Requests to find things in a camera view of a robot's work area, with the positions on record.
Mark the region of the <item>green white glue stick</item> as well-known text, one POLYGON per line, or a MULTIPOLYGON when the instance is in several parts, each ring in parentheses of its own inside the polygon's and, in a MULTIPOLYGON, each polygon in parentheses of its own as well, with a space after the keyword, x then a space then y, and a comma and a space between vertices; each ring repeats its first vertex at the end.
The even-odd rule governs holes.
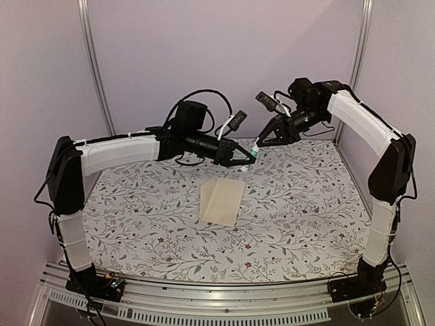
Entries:
POLYGON ((259 138, 256 137, 255 140, 253 141, 251 149, 250 149, 250 153, 249 153, 249 157, 248 157, 249 161, 241 167, 242 172, 247 172, 251 168, 252 164, 255 163, 256 157, 257 157, 258 152, 260 150, 260 148, 258 147, 258 141, 259 141, 259 138))

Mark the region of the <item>cream paper envelope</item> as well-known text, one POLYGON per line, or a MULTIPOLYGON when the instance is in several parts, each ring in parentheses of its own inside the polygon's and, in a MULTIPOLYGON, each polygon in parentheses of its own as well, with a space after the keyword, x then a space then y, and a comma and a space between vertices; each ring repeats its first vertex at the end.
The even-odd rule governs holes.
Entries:
POLYGON ((244 181, 210 178, 201 186, 199 219, 233 227, 239 214, 244 189, 244 181))

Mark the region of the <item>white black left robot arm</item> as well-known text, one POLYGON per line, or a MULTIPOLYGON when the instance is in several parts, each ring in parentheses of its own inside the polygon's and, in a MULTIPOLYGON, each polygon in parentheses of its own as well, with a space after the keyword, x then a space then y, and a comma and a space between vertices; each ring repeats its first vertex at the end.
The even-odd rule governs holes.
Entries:
POLYGON ((170 110, 162 126, 99 139, 73 141, 68 136, 56 142, 41 186, 50 201, 49 224, 64 251, 74 282, 87 295, 101 289, 94 270, 83 226, 85 205, 83 179, 88 175, 136 162, 170 160, 185 153, 208 158, 224 167, 253 164, 256 159, 237 142, 219 133, 213 137, 203 130, 206 105, 180 100, 170 110))

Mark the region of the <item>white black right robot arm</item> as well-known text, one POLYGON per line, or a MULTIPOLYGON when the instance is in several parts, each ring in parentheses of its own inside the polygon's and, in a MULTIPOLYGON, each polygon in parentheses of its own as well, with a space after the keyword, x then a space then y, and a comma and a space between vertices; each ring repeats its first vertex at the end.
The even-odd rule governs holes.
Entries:
POLYGON ((300 141, 302 133, 316 124, 337 118, 352 129, 375 153, 378 161, 368 177, 372 198, 371 225, 358 272, 351 290, 365 296, 378 283, 375 272, 382 272, 388 259, 399 222, 401 201, 408 198, 408 183, 415 182, 413 161, 416 140, 388 124, 363 103, 350 86, 339 81, 311 82, 297 78, 288 88, 288 96, 296 103, 293 112, 285 112, 273 96, 259 92, 256 100, 276 115, 258 135, 258 147, 291 145, 300 141))

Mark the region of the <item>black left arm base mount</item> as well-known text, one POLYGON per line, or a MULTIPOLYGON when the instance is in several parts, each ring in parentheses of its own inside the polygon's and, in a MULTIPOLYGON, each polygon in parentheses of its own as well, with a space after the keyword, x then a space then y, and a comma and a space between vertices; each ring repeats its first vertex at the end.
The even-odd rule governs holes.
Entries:
POLYGON ((124 279, 113 272, 98 275, 94 265, 80 272, 70 270, 66 289, 91 298, 120 302, 124 293, 124 279))

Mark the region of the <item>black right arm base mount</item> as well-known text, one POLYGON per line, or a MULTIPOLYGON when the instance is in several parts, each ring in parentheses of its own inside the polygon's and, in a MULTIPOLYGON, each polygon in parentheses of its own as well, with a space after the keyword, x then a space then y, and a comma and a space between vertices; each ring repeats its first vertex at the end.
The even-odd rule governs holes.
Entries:
POLYGON ((355 276, 328 280, 327 289, 332 301, 348 302, 349 310, 358 319, 371 319, 385 301, 387 286, 382 268, 363 266, 355 276))

